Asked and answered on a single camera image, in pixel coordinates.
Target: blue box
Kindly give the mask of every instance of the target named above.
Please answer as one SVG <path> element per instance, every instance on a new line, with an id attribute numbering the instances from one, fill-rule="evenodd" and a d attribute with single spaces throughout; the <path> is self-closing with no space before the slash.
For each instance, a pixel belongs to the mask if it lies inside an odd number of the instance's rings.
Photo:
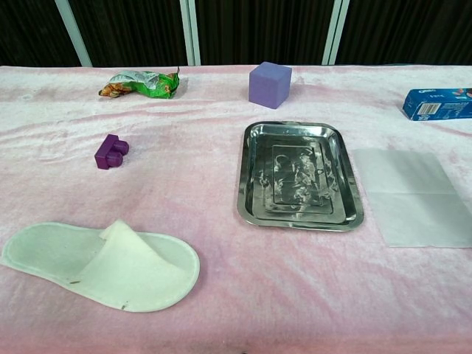
<path id="1" fill-rule="evenodd" d="M 472 88 L 411 90 L 403 110 L 410 120 L 472 118 Z"/>
<path id="2" fill-rule="evenodd" d="M 288 97 L 291 77 L 292 68 L 263 62 L 249 74 L 249 102 L 279 107 Z"/>

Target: oreo box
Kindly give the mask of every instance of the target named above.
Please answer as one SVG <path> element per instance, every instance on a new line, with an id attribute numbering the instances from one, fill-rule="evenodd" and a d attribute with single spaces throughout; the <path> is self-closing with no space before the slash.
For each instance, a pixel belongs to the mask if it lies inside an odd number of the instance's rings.
<path id="1" fill-rule="evenodd" d="M 403 110 L 410 120 L 472 118 L 472 88 L 411 90 Z"/>

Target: metal tray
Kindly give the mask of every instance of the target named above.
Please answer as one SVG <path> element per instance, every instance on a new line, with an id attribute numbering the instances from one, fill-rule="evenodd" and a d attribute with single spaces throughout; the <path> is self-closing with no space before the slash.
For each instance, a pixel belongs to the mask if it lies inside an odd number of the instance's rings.
<path id="1" fill-rule="evenodd" d="M 261 226 L 330 231 L 359 226 L 364 211 L 341 134 L 326 124 L 247 127 L 237 209 Z"/>

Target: purple cube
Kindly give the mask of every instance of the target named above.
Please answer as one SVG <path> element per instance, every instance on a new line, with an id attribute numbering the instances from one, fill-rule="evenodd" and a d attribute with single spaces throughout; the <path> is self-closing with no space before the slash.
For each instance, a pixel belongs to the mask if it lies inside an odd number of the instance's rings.
<path id="1" fill-rule="evenodd" d="M 273 109 L 279 107 L 288 97 L 291 77 L 292 68 L 263 62 L 249 74 L 249 101 Z"/>

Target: snack wrapper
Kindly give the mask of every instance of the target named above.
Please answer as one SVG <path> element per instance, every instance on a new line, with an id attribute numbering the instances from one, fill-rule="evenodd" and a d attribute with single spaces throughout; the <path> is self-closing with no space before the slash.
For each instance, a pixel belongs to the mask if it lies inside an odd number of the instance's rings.
<path id="1" fill-rule="evenodd" d="M 171 98 L 178 88 L 178 72 L 159 74 L 158 72 L 135 72 L 125 70 L 113 76 L 101 89 L 100 96 L 119 97 L 138 91 L 151 98 Z"/>

